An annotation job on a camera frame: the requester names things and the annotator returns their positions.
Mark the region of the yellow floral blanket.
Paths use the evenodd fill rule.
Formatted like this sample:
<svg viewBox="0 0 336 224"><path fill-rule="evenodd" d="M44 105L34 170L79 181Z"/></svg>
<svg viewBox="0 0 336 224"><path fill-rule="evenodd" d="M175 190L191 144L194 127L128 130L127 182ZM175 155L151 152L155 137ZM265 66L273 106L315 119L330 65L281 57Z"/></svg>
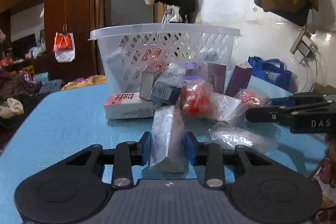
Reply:
<svg viewBox="0 0 336 224"><path fill-rule="evenodd" d="M83 88L86 86L92 86L92 85L99 85L99 84L106 84L106 76L105 75L93 75L86 79L79 78L74 81L71 81L62 87L62 90L70 90L70 89L77 89L77 88Z"/></svg>

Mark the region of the small box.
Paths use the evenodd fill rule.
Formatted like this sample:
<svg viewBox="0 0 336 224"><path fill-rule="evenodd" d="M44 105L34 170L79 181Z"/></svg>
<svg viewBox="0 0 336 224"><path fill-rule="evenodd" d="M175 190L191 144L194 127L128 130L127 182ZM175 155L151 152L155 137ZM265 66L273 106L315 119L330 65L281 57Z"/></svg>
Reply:
<svg viewBox="0 0 336 224"><path fill-rule="evenodd" d="M185 125L176 106L165 106L154 113L151 128L150 168L183 173L187 166Z"/></svg>

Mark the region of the box with qr code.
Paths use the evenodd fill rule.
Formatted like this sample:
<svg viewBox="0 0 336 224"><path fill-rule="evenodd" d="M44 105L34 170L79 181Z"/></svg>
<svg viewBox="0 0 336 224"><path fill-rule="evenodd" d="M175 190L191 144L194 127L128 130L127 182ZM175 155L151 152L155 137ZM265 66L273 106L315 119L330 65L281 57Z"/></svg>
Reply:
<svg viewBox="0 0 336 224"><path fill-rule="evenodd" d="M175 105L185 80L186 69L171 63L155 81L150 99L152 102L164 105Z"/></svg>

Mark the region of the red and white medicine box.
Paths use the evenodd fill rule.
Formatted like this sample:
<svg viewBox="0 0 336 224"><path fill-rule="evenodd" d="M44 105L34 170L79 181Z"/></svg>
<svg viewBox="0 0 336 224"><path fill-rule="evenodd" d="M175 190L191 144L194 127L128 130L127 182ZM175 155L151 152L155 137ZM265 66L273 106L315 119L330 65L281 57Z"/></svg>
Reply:
<svg viewBox="0 0 336 224"><path fill-rule="evenodd" d="M112 94L103 105L106 119L135 119L154 116L154 104L136 93Z"/></svg>

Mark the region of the red ball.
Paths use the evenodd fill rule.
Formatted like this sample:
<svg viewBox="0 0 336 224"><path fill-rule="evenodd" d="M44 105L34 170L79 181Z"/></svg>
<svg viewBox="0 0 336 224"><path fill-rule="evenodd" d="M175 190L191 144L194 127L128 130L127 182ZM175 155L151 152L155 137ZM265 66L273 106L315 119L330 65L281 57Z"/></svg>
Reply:
<svg viewBox="0 0 336 224"><path fill-rule="evenodd" d="M213 86L203 79L185 80L181 90L182 110L186 115L203 116L211 109Z"/></svg>

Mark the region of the orange white plastic bag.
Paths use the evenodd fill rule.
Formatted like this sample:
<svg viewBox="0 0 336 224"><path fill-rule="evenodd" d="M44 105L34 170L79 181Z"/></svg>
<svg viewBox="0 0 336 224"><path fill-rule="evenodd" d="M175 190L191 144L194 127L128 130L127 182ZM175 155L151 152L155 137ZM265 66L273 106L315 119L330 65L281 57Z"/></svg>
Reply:
<svg viewBox="0 0 336 224"><path fill-rule="evenodd" d="M53 53L59 63L71 63L75 59L75 41L72 33L56 33Z"/></svg>

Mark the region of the blue shopping bag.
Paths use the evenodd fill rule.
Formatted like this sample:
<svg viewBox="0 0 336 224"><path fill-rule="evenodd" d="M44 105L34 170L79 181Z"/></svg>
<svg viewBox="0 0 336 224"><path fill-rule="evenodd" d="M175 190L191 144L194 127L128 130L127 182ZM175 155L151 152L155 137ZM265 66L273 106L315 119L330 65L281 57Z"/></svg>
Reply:
<svg viewBox="0 0 336 224"><path fill-rule="evenodd" d="M254 56L248 58L253 68L252 75L263 81L287 90L291 81L292 72L287 70L285 64L279 59L263 60Z"/></svg>

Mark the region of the white plastic lattice basket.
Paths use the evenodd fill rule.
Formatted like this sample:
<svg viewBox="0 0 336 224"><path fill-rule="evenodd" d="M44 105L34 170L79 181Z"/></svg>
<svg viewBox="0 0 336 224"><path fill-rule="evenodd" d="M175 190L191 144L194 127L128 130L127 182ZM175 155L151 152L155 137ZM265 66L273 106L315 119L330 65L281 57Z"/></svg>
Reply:
<svg viewBox="0 0 336 224"><path fill-rule="evenodd" d="M112 93L137 92L146 68L214 61L229 65L237 28L186 23L146 23L93 30Z"/></svg>

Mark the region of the dark purple clothes pile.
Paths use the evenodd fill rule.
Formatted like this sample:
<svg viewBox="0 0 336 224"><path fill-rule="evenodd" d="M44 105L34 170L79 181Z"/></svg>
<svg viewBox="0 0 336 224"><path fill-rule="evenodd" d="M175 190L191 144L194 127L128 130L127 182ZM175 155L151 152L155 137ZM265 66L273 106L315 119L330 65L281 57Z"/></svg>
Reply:
<svg viewBox="0 0 336 224"><path fill-rule="evenodd" d="M9 119L29 113L43 98L41 82L26 81L1 69L1 118Z"/></svg>

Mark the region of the dark maroon box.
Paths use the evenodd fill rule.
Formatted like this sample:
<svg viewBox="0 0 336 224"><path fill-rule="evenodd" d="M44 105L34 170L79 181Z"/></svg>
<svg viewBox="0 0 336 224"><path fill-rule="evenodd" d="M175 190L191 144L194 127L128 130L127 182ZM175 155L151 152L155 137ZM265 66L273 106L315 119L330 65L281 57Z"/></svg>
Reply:
<svg viewBox="0 0 336 224"><path fill-rule="evenodd" d="M231 72L225 95L234 97L240 89L246 89L253 73L249 63L235 65Z"/></svg>

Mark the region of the dark red wooden wardrobe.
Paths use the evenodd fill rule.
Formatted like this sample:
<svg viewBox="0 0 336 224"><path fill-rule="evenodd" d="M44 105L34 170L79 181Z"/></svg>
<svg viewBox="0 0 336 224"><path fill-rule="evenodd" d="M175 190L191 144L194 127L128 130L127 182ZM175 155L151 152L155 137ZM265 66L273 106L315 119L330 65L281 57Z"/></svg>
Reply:
<svg viewBox="0 0 336 224"><path fill-rule="evenodd" d="M1 12L20 11L39 0L1 0ZM35 73L48 72L51 79L69 82L96 74L95 47L89 42L90 0L41 0L44 4L44 31L46 53L33 61ZM72 33L75 41L75 59L59 63L53 52L57 33Z"/></svg>

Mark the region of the grey door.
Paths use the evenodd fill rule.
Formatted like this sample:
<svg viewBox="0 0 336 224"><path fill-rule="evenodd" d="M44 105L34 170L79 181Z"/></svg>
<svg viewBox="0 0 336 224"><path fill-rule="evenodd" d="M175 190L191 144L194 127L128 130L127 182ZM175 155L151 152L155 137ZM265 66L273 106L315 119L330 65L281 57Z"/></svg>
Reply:
<svg viewBox="0 0 336 224"><path fill-rule="evenodd" d="M144 0L111 0L110 5L113 26L154 22L154 6Z"/></svg>

